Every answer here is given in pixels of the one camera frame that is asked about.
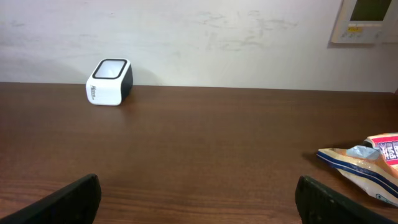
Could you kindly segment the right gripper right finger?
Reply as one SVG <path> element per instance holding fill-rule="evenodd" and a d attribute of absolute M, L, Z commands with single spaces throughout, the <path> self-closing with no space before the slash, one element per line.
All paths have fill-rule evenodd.
<path fill-rule="evenodd" d="M 395 224 L 310 176 L 301 176 L 295 203 L 303 224 Z"/>

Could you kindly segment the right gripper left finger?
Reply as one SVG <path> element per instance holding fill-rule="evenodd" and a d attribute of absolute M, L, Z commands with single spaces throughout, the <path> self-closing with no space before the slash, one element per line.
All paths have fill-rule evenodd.
<path fill-rule="evenodd" d="M 1 224 L 92 224 L 101 201 L 98 176 L 88 174 L 1 219 Z"/>

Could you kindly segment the beige snack bag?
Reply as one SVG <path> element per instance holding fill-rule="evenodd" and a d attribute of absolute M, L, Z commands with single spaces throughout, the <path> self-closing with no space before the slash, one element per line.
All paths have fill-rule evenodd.
<path fill-rule="evenodd" d="M 397 133 L 370 136 L 349 149 L 319 149 L 317 157 L 368 195 L 397 206 Z"/>

